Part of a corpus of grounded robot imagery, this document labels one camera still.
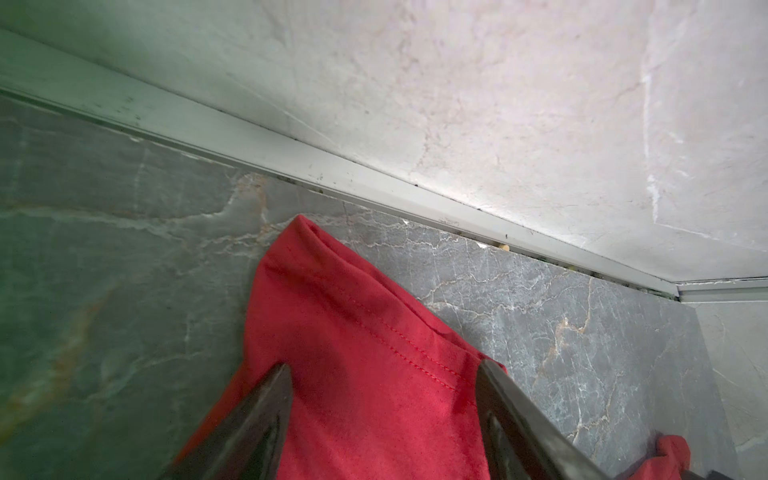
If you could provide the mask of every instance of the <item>grey marble surface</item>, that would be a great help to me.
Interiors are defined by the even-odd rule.
[[[679,303],[2,98],[0,201],[0,478],[158,474],[240,362],[253,271],[298,213],[506,364],[609,475],[662,432],[738,476]]]

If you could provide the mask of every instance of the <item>metal trim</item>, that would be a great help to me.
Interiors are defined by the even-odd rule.
[[[0,91],[183,150],[333,192],[488,243],[508,244],[646,289],[674,283],[310,147],[248,121],[9,31],[0,30]]]
[[[677,289],[683,303],[768,302],[768,277],[682,282]]]

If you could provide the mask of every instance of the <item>red fabric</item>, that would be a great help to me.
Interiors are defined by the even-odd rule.
[[[259,264],[243,356],[179,458],[286,362],[294,400],[278,479],[488,478],[475,404],[488,357],[305,217]]]
[[[690,449],[683,437],[659,437],[656,449],[658,456],[643,462],[629,480],[680,480],[680,473],[690,468]]]

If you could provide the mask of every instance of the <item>red cloth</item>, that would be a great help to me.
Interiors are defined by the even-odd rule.
[[[243,356],[179,458],[286,362],[294,400],[278,479],[488,478],[475,404],[488,357],[305,217],[259,264]]]
[[[680,480],[680,473],[690,468],[690,449],[683,437],[659,437],[656,449],[658,456],[643,462],[629,480]]]

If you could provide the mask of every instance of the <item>grey marble wall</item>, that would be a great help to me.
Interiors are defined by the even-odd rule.
[[[298,213],[506,364],[608,474],[663,432],[737,476],[679,303],[1,98],[0,200],[2,478],[154,477],[240,362],[253,271]]]

